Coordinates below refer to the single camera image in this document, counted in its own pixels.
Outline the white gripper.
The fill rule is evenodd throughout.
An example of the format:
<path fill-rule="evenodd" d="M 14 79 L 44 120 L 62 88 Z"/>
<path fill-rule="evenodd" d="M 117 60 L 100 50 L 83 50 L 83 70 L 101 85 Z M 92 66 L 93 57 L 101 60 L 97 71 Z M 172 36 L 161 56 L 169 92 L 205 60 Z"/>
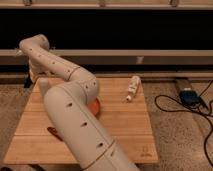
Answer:
<path fill-rule="evenodd" d="M 36 78 L 39 75 L 47 75 L 47 76 L 53 75 L 53 73 L 50 70 L 47 70 L 45 67 L 43 67 L 41 64 L 39 64 L 33 59 L 29 60 L 29 73 L 31 78 Z"/>

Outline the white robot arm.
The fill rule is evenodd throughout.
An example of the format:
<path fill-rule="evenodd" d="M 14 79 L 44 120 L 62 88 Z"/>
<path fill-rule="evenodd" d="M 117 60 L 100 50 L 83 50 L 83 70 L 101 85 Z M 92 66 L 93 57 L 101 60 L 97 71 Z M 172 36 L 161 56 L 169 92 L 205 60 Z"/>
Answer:
<path fill-rule="evenodd" d="M 99 94 L 95 75 L 49 51 L 40 34 L 19 43 L 32 71 L 50 71 L 63 82 L 44 95 L 44 108 L 59 136 L 83 171 L 140 171 L 116 140 L 88 109 Z"/>

